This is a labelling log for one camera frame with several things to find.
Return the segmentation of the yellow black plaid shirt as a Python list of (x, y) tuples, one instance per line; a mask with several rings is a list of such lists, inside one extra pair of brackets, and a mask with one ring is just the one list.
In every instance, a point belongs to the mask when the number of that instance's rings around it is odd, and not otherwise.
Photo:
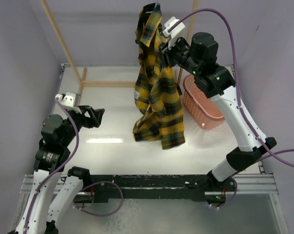
[(159, 45), (166, 42), (161, 8), (149, 14), (143, 8), (136, 28), (140, 69), (134, 91), (142, 116), (134, 124), (133, 135), (135, 141), (160, 141), (168, 150), (185, 143), (183, 108), (173, 69), (163, 67), (159, 55)]

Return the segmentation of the blue wire hanger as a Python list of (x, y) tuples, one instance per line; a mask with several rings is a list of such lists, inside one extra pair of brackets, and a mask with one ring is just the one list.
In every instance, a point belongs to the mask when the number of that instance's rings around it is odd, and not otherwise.
[(145, 5), (143, 10), (145, 13), (149, 14), (149, 13), (154, 12), (158, 6), (160, 6), (159, 1), (156, 0), (154, 3), (150, 3), (148, 5)]

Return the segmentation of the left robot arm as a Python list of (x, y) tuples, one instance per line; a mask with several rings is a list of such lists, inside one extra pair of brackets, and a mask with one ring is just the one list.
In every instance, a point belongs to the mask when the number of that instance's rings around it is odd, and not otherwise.
[(79, 191), (91, 186), (90, 171), (73, 167), (67, 181), (54, 195), (64, 166), (76, 153), (69, 151), (73, 139), (79, 140), (81, 128), (98, 128), (105, 110), (79, 106), (60, 115), (47, 116), (42, 123), (41, 140), (35, 155), (32, 189), (24, 212), (13, 234), (57, 234), (59, 223)]

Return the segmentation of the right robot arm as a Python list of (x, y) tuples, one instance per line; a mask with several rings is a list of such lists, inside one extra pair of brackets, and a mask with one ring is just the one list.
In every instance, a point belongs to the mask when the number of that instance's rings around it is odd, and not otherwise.
[(237, 96), (236, 82), (227, 68), (217, 64), (218, 43), (209, 33), (195, 33), (191, 43), (180, 35), (164, 33), (167, 42), (159, 46), (164, 64), (178, 65), (194, 76), (195, 84), (220, 110), (231, 128), (238, 146), (208, 172), (208, 187), (220, 190), (225, 180), (256, 163), (276, 146), (255, 124)]

